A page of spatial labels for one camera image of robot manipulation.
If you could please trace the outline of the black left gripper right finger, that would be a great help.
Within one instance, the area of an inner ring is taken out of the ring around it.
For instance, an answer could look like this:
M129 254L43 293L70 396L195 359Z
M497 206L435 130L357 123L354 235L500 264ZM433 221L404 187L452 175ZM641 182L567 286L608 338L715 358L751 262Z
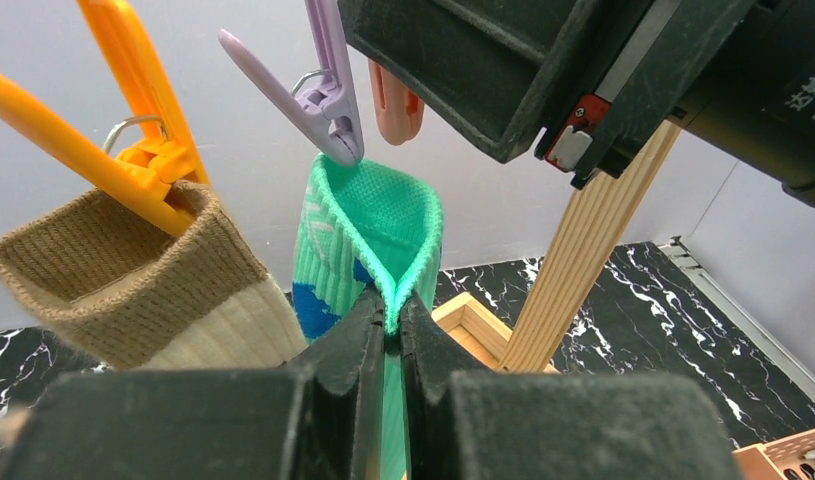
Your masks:
M692 380L496 373L417 295L399 314L411 479L737 479L717 411Z

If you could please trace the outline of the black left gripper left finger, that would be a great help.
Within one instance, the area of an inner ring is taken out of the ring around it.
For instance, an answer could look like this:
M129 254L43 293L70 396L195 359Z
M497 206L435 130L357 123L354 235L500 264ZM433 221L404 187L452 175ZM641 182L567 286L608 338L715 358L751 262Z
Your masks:
M9 440L5 479L377 479L383 301L366 288L270 369L65 376Z

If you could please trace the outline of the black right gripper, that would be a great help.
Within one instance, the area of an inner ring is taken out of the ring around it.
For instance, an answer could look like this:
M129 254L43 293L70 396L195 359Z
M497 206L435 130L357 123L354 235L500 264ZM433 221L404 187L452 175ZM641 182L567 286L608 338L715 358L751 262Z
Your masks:
M341 1L348 43L499 163L576 189L669 122L815 208L815 1Z

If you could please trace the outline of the coral clothespin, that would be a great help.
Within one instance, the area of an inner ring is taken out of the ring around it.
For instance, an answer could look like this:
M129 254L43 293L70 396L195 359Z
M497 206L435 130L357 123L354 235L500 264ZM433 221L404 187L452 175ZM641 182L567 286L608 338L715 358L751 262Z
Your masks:
M424 117L425 103L393 74L368 61L378 130L390 145L414 139Z

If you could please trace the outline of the mint green patterned sock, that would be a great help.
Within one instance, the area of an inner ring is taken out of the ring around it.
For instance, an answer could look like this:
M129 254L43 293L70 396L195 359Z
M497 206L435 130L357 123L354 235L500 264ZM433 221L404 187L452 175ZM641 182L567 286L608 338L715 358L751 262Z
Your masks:
M311 165L292 301L307 348L297 478L399 479L409 470L400 318L435 298L443 208L428 184L363 160Z

